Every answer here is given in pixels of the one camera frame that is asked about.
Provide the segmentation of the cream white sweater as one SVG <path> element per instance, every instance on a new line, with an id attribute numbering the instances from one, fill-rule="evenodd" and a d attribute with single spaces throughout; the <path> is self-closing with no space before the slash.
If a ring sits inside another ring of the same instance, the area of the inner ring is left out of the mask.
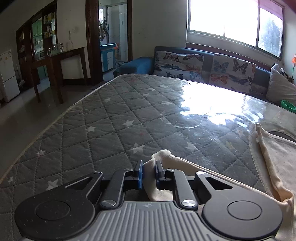
<path id="1" fill-rule="evenodd" d="M 295 131 L 272 123 L 257 123 L 251 127 L 250 151 L 257 173 L 264 186 L 265 197 L 275 201 L 283 212 L 283 222 L 276 235 L 278 240 L 295 240 L 295 142 L 270 134 L 279 131 L 295 138 Z M 151 201 L 172 200 L 171 191 L 158 191 L 154 166 L 160 160 L 165 168 L 176 168 L 193 176 L 197 171 L 208 172 L 247 190 L 254 188 L 222 174 L 161 150 L 144 164 L 144 190 Z"/>

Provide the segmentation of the grey quilted star mat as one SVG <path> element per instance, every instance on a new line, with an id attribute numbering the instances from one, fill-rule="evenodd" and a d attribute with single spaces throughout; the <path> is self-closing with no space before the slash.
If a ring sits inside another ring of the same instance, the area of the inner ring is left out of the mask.
<path id="1" fill-rule="evenodd" d="M 19 239 L 14 211 L 26 198 L 160 150 L 266 192 L 252 158 L 256 123 L 295 140 L 295 114 L 272 103 L 197 82 L 119 76 L 48 126 L 1 179 L 1 240 Z"/>

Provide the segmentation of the butterfly cushion near doorway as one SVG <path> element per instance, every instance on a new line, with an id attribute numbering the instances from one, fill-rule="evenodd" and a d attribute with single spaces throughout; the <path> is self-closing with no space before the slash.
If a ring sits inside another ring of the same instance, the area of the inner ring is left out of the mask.
<path id="1" fill-rule="evenodd" d="M 156 51 L 154 75 L 204 82 L 202 78 L 203 63 L 203 55 Z"/>

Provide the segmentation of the blue sofa bench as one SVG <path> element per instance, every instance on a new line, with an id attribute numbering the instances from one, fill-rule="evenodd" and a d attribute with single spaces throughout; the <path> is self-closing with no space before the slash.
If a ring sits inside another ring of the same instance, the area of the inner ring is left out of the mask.
<path id="1" fill-rule="evenodd" d="M 222 50 L 222 49 L 215 49 L 213 47 L 207 46 L 200 46 L 201 49 L 190 49 L 190 48 L 175 48 L 175 47 L 164 47 L 164 46 L 156 46 L 154 48 L 155 51 L 169 51 L 173 53 L 180 53 L 180 54 L 199 54 L 204 56 L 204 64 L 202 67 L 202 78 L 205 83 L 209 82 L 209 74 L 210 69 L 213 63 L 213 55 L 214 50 L 217 54 L 226 54 L 227 56 L 231 57 L 238 57 L 242 60 L 247 60 L 247 57 Z M 256 97 L 261 100 L 266 99 L 266 93 L 269 84 L 269 77 L 270 77 L 270 70 L 269 66 L 264 66 L 263 64 L 251 60 L 250 62 L 256 64 L 256 71 L 254 74 L 254 79 L 252 82 L 252 91 L 250 95 Z M 117 77 L 123 74 L 130 74 L 130 73 L 137 73 L 137 74 L 152 74 L 154 71 L 154 60 L 151 57 L 139 57 L 133 61 L 130 61 L 119 68 L 117 68 L 113 75 Z"/>

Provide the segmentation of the butterfly cushion near window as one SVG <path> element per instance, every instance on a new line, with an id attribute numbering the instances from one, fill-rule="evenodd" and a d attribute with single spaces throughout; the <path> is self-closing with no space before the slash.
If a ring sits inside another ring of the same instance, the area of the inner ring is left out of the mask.
<path id="1" fill-rule="evenodd" d="M 213 55 L 209 84 L 250 94 L 256 71 L 256 64 L 235 57 Z"/>

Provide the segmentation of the green plastic bowl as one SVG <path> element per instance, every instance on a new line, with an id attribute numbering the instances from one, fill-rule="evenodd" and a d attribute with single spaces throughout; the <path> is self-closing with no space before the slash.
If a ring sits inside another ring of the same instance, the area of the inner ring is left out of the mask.
<path id="1" fill-rule="evenodd" d="M 282 100 L 280 103 L 281 107 L 292 112 L 292 113 L 296 113 L 296 107 L 295 105 L 293 105 L 292 103 L 290 103 L 289 101 L 286 100 Z"/>

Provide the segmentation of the grey plain pillow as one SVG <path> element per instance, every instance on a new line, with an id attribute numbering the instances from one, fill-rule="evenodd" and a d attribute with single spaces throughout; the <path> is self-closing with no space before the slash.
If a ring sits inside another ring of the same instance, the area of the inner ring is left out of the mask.
<path id="1" fill-rule="evenodd" d="M 276 105 L 286 100 L 295 105 L 295 85 L 282 75 L 282 69 L 275 63 L 270 70 L 266 99 Z"/>

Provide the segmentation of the dark wooden side table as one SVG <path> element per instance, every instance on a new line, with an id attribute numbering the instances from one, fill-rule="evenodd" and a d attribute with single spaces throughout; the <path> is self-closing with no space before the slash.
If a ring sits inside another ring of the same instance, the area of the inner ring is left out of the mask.
<path id="1" fill-rule="evenodd" d="M 58 97 L 58 101 L 60 104 L 63 103 L 63 97 L 62 97 L 62 93 L 61 93 L 61 89 L 60 89 L 60 81 L 63 81 L 63 73 L 62 73 L 62 66 L 61 66 L 61 61 L 74 57 L 74 56 L 79 56 L 80 57 L 80 61 L 81 61 L 81 67 L 82 67 L 82 72 L 83 72 L 83 78 L 85 79 L 85 81 L 88 80 L 88 75 L 87 75 L 87 68 L 86 68 L 86 60 L 85 60 L 85 52 L 84 52 L 84 47 L 80 47 L 77 49 L 72 49 L 69 51 L 64 51 L 49 57 L 46 57 L 45 59 L 39 60 L 39 61 L 33 61 L 33 62 L 29 62 L 29 67 L 28 67 L 28 73 L 29 73 L 29 77 L 30 80 L 32 82 L 34 91 L 35 91 L 35 95 L 37 98 L 37 101 L 40 103 L 41 99 L 40 99 L 40 94 L 39 94 L 39 90 L 37 88 L 36 83 L 34 82 L 34 77 L 33 77 L 33 70 L 37 69 L 40 66 L 44 66 L 46 65 L 47 68 L 50 70 L 51 72 L 51 80 L 54 83 L 54 87 L 56 90 L 56 94 Z"/>

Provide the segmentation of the blue cabinet in hallway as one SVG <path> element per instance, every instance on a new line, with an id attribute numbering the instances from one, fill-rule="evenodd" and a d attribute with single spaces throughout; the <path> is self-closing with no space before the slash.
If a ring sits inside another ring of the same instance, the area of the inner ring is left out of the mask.
<path id="1" fill-rule="evenodd" d="M 116 43 L 106 44 L 100 46 L 102 71 L 107 72 L 114 68 L 115 65 L 115 50 Z"/>

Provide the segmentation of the white refrigerator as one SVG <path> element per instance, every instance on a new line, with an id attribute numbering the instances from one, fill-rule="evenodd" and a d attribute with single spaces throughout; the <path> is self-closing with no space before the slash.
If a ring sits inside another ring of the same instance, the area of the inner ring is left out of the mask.
<path id="1" fill-rule="evenodd" d="M 11 50 L 0 55 L 1 93 L 6 102 L 20 94 Z"/>

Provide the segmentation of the colourful pinwheel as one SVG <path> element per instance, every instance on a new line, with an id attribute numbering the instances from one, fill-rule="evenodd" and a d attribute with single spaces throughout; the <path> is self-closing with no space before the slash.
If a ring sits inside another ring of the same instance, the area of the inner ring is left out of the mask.
<path id="1" fill-rule="evenodd" d="M 296 68 L 296 54 L 293 55 L 292 64 L 293 64 L 293 67 L 292 67 L 292 78 L 293 78 L 294 72 L 295 72 L 295 68 Z"/>

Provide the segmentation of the dark wooden display cabinet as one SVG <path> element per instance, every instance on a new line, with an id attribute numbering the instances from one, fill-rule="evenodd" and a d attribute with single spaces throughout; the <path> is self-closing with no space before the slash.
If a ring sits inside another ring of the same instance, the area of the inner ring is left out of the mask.
<path id="1" fill-rule="evenodd" d="M 57 44 L 57 1 L 52 1 L 36 12 L 16 31 L 16 48 L 21 79 L 21 92 L 48 77 L 44 60 L 47 52 Z"/>

